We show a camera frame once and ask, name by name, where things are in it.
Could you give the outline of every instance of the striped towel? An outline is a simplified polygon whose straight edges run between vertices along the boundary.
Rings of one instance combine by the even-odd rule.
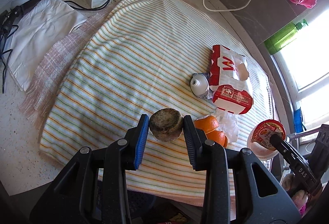
[[[273,118],[268,77],[249,52],[181,0],[122,0],[64,78],[42,133],[41,151],[66,164],[83,146],[98,149],[123,138],[143,113],[151,116],[168,107],[197,119],[213,112],[215,106],[196,98],[189,82],[193,73],[209,70],[215,44],[247,57],[254,105],[239,115],[239,139],[228,148],[245,147],[250,131]],[[184,136],[163,143],[149,134],[139,170],[127,171],[126,178],[130,190],[203,203],[205,172],[192,169]]]

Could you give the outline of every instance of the green bottle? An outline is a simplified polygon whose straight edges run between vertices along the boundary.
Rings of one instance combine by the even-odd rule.
[[[297,38],[295,34],[305,25],[308,25],[305,19],[297,24],[290,22],[269,39],[265,40],[264,44],[269,53],[273,55],[294,41]]]

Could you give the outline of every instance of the speckled countertop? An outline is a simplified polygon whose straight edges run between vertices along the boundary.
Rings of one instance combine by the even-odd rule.
[[[0,7],[10,0],[0,0]],[[85,0],[73,0],[86,6]],[[85,12],[91,16],[94,12]],[[39,154],[40,130],[19,111],[25,99],[8,73],[5,93],[0,94],[0,180],[9,195],[52,181],[61,166]]]

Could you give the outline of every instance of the crumpled food carton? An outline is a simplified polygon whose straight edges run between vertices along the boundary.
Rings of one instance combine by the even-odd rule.
[[[214,45],[209,88],[214,91],[213,103],[218,109],[233,114],[247,113],[254,101],[246,57],[225,46]]]

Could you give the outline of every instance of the window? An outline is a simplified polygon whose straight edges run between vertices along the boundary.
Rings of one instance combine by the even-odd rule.
[[[286,81],[294,109],[302,108],[306,129],[329,122],[329,7],[307,11],[309,26],[274,55]],[[301,143],[316,138],[312,134]]]

